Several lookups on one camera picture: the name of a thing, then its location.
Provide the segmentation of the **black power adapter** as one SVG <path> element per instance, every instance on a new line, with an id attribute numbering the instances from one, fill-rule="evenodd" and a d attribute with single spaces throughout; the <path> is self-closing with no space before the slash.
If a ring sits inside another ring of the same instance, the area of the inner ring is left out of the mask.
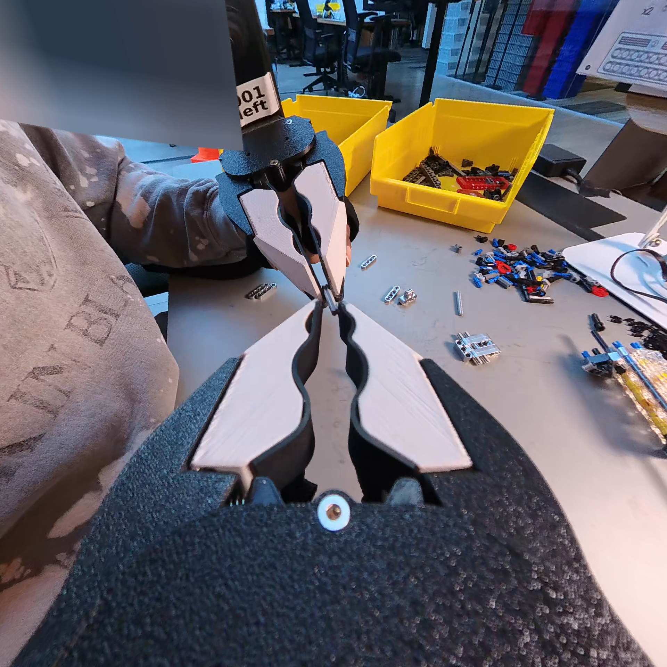
<path id="1" fill-rule="evenodd" d="M 545 178 L 564 178 L 580 175 L 586 159 L 557 145 L 546 143 L 536 158 L 533 170 Z"/>

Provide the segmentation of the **clear engine block model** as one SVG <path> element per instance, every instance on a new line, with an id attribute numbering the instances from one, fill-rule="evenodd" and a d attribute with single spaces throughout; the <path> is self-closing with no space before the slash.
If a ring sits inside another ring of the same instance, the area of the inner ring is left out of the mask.
<path id="1" fill-rule="evenodd" d="M 597 346 L 584 350 L 582 370 L 620 386 L 636 410 L 662 441 L 666 451 L 666 359 L 656 350 L 633 341 L 607 343 L 596 328 L 590 331 Z"/>

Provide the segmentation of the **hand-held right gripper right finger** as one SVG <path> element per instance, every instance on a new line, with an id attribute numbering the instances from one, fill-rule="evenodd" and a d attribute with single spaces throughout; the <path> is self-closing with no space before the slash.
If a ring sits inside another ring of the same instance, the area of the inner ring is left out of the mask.
<path id="1" fill-rule="evenodd" d="M 352 304 L 339 307 L 339 332 L 355 386 L 348 451 L 363 501 L 383 502 L 407 478 L 434 502 L 429 475 L 473 467 L 433 383 L 442 370 Z"/>

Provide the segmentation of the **white instruction sheet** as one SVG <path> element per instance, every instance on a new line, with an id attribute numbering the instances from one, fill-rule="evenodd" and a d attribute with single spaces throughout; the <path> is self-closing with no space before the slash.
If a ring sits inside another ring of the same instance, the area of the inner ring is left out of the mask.
<path id="1" fill-rule="evenodd" d="M 666 92 L 666 2 L 619 1 L 577 73 Z"/>

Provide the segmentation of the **black table leg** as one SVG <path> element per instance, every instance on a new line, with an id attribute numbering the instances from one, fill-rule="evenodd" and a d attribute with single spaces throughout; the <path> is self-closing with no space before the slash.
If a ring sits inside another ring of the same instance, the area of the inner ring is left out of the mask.
<path id="1" fill-rule="evenodd" d="M 423 107 L 430 101 L 438 61 L 439 45 L 442 37 L 442 31 L 449 1 L 430 1 L 429 4 L 433 4 L 435 6 L 436 12 L 429 42 L 428 58 L 421 86 L 419 107 Z"/>

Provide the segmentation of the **pile of black pins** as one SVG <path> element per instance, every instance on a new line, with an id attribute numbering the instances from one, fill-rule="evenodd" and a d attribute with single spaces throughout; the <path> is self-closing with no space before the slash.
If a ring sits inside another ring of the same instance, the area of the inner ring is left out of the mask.
<path id="1" fill-rule="evenodd" d="M 653 324 L 634 318 L 621 318 L 618 315 L 610 315 L 608 321 L 624 324 L 632 338 L 637 338 L 646 349 L 659 352 L 666 359 L 666 330 Z"/>

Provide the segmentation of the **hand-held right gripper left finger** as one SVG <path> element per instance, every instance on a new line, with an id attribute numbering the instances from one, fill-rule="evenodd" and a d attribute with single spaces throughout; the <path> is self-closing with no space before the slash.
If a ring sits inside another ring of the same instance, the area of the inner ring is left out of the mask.
<path id="1" fill-rule="evenodd" d="M 314 452 L 305 383 L 319 355 L 323 302 L 314 299 L 249 347 L 190 459 L 196 471 L 237 475 L 244 494 L 268 478 L 282 497 L 314 497 L 305 479 Z"/>

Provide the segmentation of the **white lamp base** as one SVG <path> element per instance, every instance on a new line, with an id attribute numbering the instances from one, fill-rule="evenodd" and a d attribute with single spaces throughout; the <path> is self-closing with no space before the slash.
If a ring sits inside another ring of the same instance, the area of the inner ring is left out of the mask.
<path id="1" fill-rule="evenodd" d="M 639 232 L 565 248 L 565 259 L 622 303 L 666 329 L 666 242 L 638 251 Z"/>

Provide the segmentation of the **black office chair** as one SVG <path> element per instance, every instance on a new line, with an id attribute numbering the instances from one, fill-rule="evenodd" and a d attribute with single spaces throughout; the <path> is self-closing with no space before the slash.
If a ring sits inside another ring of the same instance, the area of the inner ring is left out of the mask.
<path id="1" fill-rule="evenodd" d="M 386 93 L 388 66 L 402 60 L 401 54 L 389 46 L 394 19 L 372 11 L 360 12 L 354 1 L 342 4 L 346 19 L 344 63 L 347 70 L 362 77 L 367 98 L 400 103 L 400 98 Z"/>
<path id="2" fill-rule="evenodd" d="M 326 27 L 318 23 L 308 1 L 295 3 L 304 33 L 303 60 L 313 68 L 312 72 L 305 74 L 313 80 L 303 88 L 302 93 L 312 93 L 317 85 L 321 85 L 324 95 L 328 96 L 339 87 L 339 39 L 335 33 L 327 32 Z"/>

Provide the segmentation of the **chrome beam assembly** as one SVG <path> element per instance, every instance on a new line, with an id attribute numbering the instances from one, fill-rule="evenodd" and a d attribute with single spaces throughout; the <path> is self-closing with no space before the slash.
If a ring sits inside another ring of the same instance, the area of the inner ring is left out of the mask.
<path id="1" fill-rule="evenodd" d="M 485 334 L 457 333 L 454 344 L 461 360 L 475 366 L 490 363 L 501 354 L 500 348 Z"/>

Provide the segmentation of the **pile of mixed small connectors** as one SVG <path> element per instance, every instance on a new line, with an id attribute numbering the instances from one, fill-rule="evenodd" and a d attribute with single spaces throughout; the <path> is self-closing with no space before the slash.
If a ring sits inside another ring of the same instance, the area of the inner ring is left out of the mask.
<path id="1" fill-rule="evenodd" d="M 527 304 L 555 304 L 552 287 L 557 283 L 574 284 L 600 298 L 610 295 L 599 281 L 576 269 L 555 249 L 541 251 L 537 245 L 520 248 L 493 238 L 489 247 L 477 249 L 471 256 L 475 287 L 496 285 L 513 290 Z"/>

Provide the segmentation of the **pile of black red beams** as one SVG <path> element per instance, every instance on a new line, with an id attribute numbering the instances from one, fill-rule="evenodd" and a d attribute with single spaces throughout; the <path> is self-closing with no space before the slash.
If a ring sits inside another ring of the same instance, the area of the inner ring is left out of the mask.
<path id="1" fill-rule="evenodd" d="M 479 197 L 490 201 L 506 201 L 519 168 L 504 169 L 496 163 L 480 167 L 471 159 L 459 162 L 445 159 L 438 149 L 428 154 L 410 171 L 403 182 L 443 192 Z"/>

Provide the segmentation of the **stack of red bins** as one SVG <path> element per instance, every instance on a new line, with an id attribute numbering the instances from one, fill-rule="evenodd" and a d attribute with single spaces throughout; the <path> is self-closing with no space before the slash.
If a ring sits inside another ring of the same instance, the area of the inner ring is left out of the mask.
<path id="1" fill-rule="evenodd" d="M 526 75 L 523 91 L 529 96 L 541 96 L 544 78 L 552 54 L 562 32 L 563 19 L 569 9 L 562 10 L 562 1 L 532 1 L 522 33 L 538 38 L 538 46 Z"/>

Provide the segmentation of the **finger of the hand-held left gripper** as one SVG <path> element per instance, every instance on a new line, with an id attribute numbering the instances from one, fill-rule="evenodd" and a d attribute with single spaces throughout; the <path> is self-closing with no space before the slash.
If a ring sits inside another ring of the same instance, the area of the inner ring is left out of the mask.
<path id="1" fill-rule="evenodd" d="M 306 228 L 320 258 L 326 287 L 335 301 L 344 295 L 347 268 L 347 213 L 324 162 L 306 165 L 294 180 L 307 211 Z"/>
<path id="2" fill-rule="evenodd" d="M 322 287 L 304 255 L 296 232 L 279 214 L 279 197 L 272 189 L 252 189 L 239 196 L 254 233 L 254 243 L 271 266 L 311 298 L 322 297 Z"/>

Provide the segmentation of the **dark stand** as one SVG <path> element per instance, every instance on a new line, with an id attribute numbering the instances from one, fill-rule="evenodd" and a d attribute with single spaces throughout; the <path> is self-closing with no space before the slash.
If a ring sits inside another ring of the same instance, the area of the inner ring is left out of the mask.
<path id="1" fill-rule="evenodd" d="M 666 208 L 666 98 L 626 86 L 629 120 L 579 185 L 586 197 L 612 192 L 661 211 Z"/>

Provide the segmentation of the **grey drawer cabinet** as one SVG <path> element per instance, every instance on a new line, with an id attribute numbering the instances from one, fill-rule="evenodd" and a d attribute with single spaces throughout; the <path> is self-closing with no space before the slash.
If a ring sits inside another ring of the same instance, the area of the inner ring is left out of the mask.
<path id="1" fill-rule="evenodd" d="M 507 1 L 496 31 L 484 85 L 503 91 L 515 91 L 534 52 L 534 37 L 523 33 L 531 1 Z"/>

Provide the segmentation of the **yellow storage bin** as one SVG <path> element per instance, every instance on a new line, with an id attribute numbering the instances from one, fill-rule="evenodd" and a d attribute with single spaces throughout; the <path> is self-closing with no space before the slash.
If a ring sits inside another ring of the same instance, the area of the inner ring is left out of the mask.
<path id="1" fill-rule="evenodd" d="M 491 233 L 533 168 L 553 118 L 549 107 L 437 98 L 376 137 L 370 192 L 381 207 Z M 509 193 L 494 201 L 462 193 L 455 178 L 442 178 L 441 188 L 405 181 L 430 149 L 458 168 L 463 160 L 499 165 L 513 173 Z"/>
<path id="2" fill-rule="evenodd" d="M 388 124 L 392 102 L 351 97 L 297 95 L 281 102 L 285 116 L 312 122 L 316 132 L 326 131 L 340 149 L 346 168 L 346 196 L 371 170 L 376 136 Z"/>

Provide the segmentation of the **stack of blue bins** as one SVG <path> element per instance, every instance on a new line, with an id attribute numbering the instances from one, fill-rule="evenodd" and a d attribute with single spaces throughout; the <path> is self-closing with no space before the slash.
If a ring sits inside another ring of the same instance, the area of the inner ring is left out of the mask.
<path id="1" fill-rule="evenodd" d="M 617 1 L 580 1 L 542 91 L 546 99 L 578 95 L 586 76 L 577 74 L 584 56 L 615 9 Z"/>

